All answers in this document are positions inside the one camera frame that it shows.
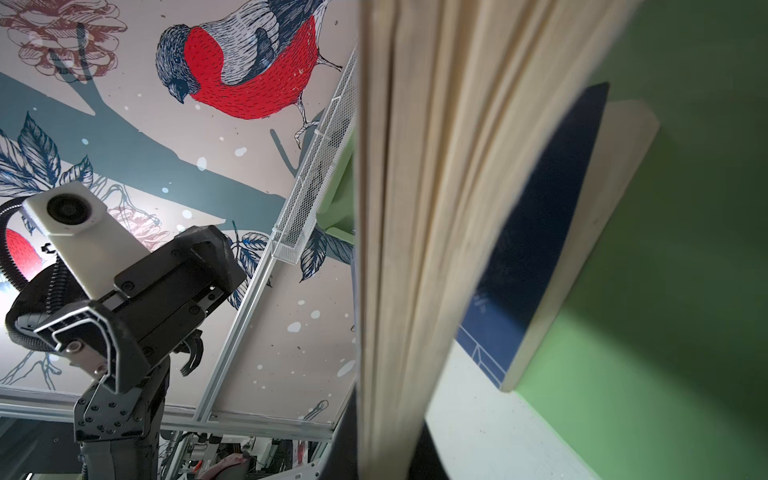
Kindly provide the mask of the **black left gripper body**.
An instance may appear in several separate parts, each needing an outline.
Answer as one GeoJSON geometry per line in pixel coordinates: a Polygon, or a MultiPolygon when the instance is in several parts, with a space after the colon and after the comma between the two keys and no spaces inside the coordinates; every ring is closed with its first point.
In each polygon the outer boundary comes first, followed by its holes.
{"type": "Polygon", "coordinates": [[[229,238],[217,227],[193,227],[88,298],[74,278],[46,268],[14,302],[14,341],[52,351],[126,393],[147,377],[246,280],[229,238]]]}

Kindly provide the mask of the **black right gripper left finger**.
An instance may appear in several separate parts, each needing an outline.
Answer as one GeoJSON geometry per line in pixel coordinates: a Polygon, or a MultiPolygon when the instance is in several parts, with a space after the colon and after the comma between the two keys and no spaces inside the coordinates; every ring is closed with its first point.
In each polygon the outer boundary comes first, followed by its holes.
{"type": "Polygon", "coordinates": [[[320,480],[358,480],[357,390],[353,389],[335,430],[320,480]]]}

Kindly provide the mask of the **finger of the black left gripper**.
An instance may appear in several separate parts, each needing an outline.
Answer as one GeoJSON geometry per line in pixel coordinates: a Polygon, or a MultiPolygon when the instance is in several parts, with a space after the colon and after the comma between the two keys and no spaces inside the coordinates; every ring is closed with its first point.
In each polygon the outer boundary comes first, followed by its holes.
{"type": "Polygon", "coordinates": [[[195,329],[190,333],[177,347],[177,353],[187,353],[189,355],[186,363],[181,367],[180,374],[183,377],[189,376],[201,363],[204,353],[204,342],[202,331],[195,329]]]}
{"type": "Polygon", "coordinates": [[[127,393],[112,393],[94,381],[74,406],[78,442],[117,441],[155,435],[170,383],[170,359],[164,359],[127,393]]]}

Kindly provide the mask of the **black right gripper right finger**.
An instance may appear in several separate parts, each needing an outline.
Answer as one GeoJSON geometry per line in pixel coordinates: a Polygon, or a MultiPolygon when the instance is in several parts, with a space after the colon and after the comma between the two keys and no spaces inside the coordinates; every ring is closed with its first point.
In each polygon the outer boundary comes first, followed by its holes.
{"type": "Polygon", "coordinates": [[[410,480],[448,480],[427,424],[423,425],[410,465],[410,480]]]}

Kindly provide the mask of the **blue book with yellow label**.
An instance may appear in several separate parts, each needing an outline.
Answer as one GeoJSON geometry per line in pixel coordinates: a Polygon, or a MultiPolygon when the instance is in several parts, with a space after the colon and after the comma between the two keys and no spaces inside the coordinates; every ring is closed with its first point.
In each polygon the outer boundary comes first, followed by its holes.
{"type": "Polygon", "coordinates": [[[487,380],[510,392],[557,318],[660,129],[642,100],[586,88],[509,214],[456,335],[487,380]]]}

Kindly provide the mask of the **dark blue book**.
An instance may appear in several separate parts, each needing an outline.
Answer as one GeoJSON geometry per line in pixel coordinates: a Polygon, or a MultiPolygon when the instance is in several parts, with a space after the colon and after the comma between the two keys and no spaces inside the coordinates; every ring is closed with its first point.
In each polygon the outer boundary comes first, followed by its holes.
{"type": "Polygon", "coordinates": [[[358,473],[404,479],[506,217],[634,1],[365,1],[358,473]]]}

